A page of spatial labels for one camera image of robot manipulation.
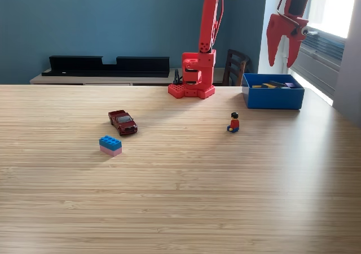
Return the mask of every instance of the wooden chair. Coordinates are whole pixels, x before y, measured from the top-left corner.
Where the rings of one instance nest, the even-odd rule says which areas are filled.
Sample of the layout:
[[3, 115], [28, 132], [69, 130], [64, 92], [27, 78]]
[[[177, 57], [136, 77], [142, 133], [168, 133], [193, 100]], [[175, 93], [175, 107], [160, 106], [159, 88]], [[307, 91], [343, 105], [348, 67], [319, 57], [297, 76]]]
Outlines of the wooden chair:
[[226, 67], [224, 69], [222, 86], [241, 86], [245, 71], [252, 71], [250, 58], [235, 50], [228, 50]]

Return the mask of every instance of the minifigure hair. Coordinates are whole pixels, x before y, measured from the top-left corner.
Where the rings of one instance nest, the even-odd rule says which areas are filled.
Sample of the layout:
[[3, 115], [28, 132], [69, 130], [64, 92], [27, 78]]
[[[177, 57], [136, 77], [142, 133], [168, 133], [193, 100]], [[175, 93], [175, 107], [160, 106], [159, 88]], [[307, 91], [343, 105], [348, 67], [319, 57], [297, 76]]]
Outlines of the minifigure hair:
[[231, 117], [234, 118], [234, 119], [238, 119], [238, 113], [233, 112], [233, 113], [231, 114]]

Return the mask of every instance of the robotic arm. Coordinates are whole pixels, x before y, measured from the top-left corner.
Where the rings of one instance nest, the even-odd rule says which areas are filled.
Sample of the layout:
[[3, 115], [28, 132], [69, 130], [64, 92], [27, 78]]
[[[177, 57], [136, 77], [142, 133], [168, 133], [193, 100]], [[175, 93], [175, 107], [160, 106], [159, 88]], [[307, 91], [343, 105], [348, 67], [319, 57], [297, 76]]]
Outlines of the robotic arm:
[[[270, 65], [275, 63], [275, 57], [278, 50], [281, 37], [283, 35], [289, 38], [289, 57], [287, 66], [291, 67], [297, 58], [301, 42], [308, 33], [308, 21], [302, 19], [308, 0], [287, 0], [284, 14], [279, 12], [282, 0], [278, 6], [278, 14], [272, 14], [267, 29], [268, 54]], [[205, 0], [203, 6], [203, 15], [201, 22], [201, 34], [199, 40], [198, 53], [183, 54], [183, 81], [184, 95], [177, 95], [173, 92], [172, 85], [169, 87], [169, 93], [177, 98], [199, 97], [207, 98], [214, 94], [213, 73], [215, 65], [216, 51], [212, 49], [223, 16], [223, 0], [221, 3], [221, 14], [217, 20], [217, 9], [219, 0]]]

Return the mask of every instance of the toy car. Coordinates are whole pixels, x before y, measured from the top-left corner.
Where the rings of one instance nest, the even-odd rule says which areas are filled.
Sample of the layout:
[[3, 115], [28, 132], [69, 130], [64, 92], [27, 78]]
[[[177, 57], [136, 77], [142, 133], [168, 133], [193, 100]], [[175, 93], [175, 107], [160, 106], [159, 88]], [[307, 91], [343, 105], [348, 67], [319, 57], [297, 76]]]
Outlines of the toy car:
[[118, 130], [119, 135], [133, 134], [138, 131], [138, 126], [131, 116], [124, 110], [109, 113], [111, 124]]

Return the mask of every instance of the white wall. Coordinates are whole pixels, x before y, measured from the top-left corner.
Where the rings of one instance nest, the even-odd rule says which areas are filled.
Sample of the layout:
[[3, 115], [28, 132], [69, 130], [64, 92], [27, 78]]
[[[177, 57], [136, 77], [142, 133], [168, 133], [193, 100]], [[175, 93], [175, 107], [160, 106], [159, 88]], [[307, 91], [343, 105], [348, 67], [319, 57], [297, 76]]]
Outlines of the white wall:
[[333, 106], [361, 127], [361, 0], [355, 0]]
[[280, 0], [266, 0], [266, 9], [265, 17], [263, 21], [263, 31], [262, 31], [262, 42], [261, 42], [261, 52], [259, 54], [259, 66], [258, 73], [268, 73], [268, 74], [280, 74], [284, 71], [284, 58], [283, 58], [283, 46], [284, 38], [281, 40], [279, 45], [279, 51], [276, 55], [275, 65], [270, 66], [268, 62], [268, 45], [267, 45], [267, 27], [270, 22], [271, 14], [277, 13], [277, 6]]

